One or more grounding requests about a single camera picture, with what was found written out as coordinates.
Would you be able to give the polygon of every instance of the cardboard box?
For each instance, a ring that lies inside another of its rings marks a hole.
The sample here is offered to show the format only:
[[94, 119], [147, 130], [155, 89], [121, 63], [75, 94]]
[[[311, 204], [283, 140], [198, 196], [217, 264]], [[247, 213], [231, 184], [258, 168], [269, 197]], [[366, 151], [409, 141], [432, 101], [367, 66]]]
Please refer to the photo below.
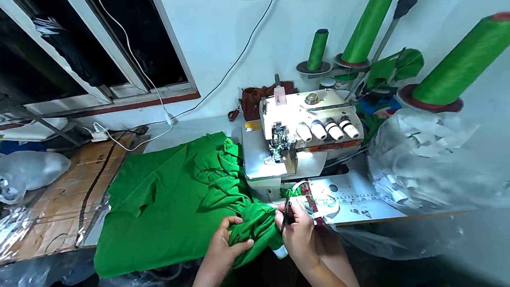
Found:
[[[127, 133], [120, 142], [129, 147], [135, 138]], [[82, 146], [70, 169], [23, 210], [25, 219], [0, 246], [0, 264], [76, 250], [125, 155], [111, 140]]]

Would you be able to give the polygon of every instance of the green t-shirt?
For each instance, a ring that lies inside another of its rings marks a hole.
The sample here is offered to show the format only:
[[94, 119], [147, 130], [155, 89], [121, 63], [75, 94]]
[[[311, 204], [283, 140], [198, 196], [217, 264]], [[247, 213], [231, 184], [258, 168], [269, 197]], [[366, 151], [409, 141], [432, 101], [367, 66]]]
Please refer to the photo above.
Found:
[[231, 227], [231, 244], [254, 239], [234, 268], [282, 238], [274, 208], [253, 203], [244, 179], [242, 152], [223, 132], [174, 148], [129, 155], [108, 189], [110, 213], [94, 259], [102, 278], [203, 257], [225, 216], [244, 222]]

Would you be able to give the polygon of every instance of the jar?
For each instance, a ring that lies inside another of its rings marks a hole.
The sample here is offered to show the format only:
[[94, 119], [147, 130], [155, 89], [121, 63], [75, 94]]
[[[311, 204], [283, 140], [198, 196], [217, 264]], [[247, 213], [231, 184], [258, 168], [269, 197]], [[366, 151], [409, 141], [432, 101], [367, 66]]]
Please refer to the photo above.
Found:
[[319, 81], [319, 90], [334, 89], [336, 83], [336, 80], [333, 78], [322, 78]]

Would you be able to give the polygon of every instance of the black wire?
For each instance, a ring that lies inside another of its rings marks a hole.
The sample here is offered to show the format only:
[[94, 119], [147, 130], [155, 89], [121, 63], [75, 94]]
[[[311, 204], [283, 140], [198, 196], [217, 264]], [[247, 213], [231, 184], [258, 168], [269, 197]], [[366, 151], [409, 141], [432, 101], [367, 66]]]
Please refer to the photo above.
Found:
[[130, 131], [130, 130], [108, 130], [109, 134], [119, 133], [119, 132], [129, 132], [134, 133], [136, 135], [144, 135], [145, 133], [137, 132], [137, 131]]
[[266, 12], [264, 12], [264, 15], [262, 15], [262, 18], [260, 18], [259, 22], [257, 23], [257, 25], [255, 26], [255, 28], [253, 29], [253, 31], [251, 32], [250, 34], [250, 38], [248, 39], [248, 42], [246, 43], [246, 46], [244, 46], [244, 49], [243, 51], [241, 52], [241, 54], [239, 55], [239, 57], [237, 58], [236, 62], [234, 62], [234, 64], [232, 65], [232, 67], [230, 67], [230, 69], [228, 69], [228, 71], [226, 72], [225, 76], [223, 77], [223, 79], [221, 79], [221, 81], [218, 83], [218, 85], [216, 85], [216, 87], [214, 87], [214, 89], [212, 91], [210, 91], [207, 96], [205, 96], [201, 101], [200, 103], [198, 103], [194, 108], [191, 108], [187, 111], [184, 111], [174, 117], [171, 117], [170, 119], [174, 119], [184, 113], [187, 113], [189, 111], [192, 111], [194, 109], [196, 109], [203, 101], [205, 101], [207, 99], [207, 97], [209, 97], [210, 94], [212, 94], [220, 85], [221, 83], [223, 83], [223, 80], [225, 80], [226, 76], [228, 76], [228, 73], [230, 73], [230, 71], [234, 68], [234, 66], [237, 64], [237, 62], [239, 62], [239, 59], [241, 59], [241, 57], [243, 56], [244, 54], [244, 51], [246, 51], [246, 48], [248, 48], [248, 45], [250, 44], [250, 41], [251, 41], [251, 38], [253, 36], [253, 34], [255, 33], [255, 30], [257, 30], [257, 27], [259, 26], [259, 24], [262, 22], [262, 20], [264, 19], [264, 17], [266, 16], [267, 14], [267, 11], [269, 11], [269, 8], [271, 8], [271, 4], [273, 4], [273, 0], [271, 0], [271, 2], [269, 2], [269, 5], [267, 6], [267, 9], [266, 9]]

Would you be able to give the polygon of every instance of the white wall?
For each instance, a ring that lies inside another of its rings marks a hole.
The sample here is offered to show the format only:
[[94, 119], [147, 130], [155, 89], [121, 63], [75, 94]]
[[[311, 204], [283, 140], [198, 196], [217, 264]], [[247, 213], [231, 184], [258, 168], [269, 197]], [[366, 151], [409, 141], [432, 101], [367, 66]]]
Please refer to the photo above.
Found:
[[[249, 33], [269, 0], [163, 0], [164, 7], [204, 97], [217, 85], [241, 53]], [[274, 0], [252, 44], [225, 82], [195, 111], [179, 119], [226, 115], [236, 107], [242, 87], [274, 83], [274, 74], [293, 80], [304, 90], [316, 81], [300, 75], [295, 66], [306, 60], [314, 32], [329, 29], [326, 59], [342, 52], [367, 0]], [[403, 47], [422, 51], [425, 67], [421, 81], [483, 17], [509, 11], [509, 0], [419, 0], [397, 27], [383, 57]], [[387, 17], [378, 45], [390, 22]], [[510, 175], [510, 49], [507, 49], [462, 95], [461, 115], [482, 124], [467, 147]], [[175, 114], [194, 107], [199, 100], [166, 105]], [[81, 119], [99, 121], [112, 128], [130, 128], [164, 121], [159, 106]], [[485, 211], [459, 216], [465, 241], [452, 250], [452, 261], [482, 277], [510, 283], [510, 211]]]
[[[269, 4], [267, 0], [162, 1], [202, 99], [221, 81], [241, 54]], [[241, 88], [272, 85], [275, 73], [282, 81], [294, 81], [301, 91], [317, 89], [317, 80], [309, 80], [296, 71], [296, 65], [308, 59], [315, 31], [329, 29], [325, 59], [331, 62], [347, 46], [367, 2], [274, 0], [250, 46], [223, 84], [199, 108], [178, 119], [226, 116], [237, 107]], [[390, 21], [391, 16], [387, 17], [386, 27]], [[385, 30], [381, 29], [378, 41]], [[167, 104], [165, 107], [177, 115], [202, 99]], [[91, 116], [81, 119], [81, 122], [90, 125], [98, 121], [114, 128], [128, 128], [164, 120], [161, 107], [147, 107]]]

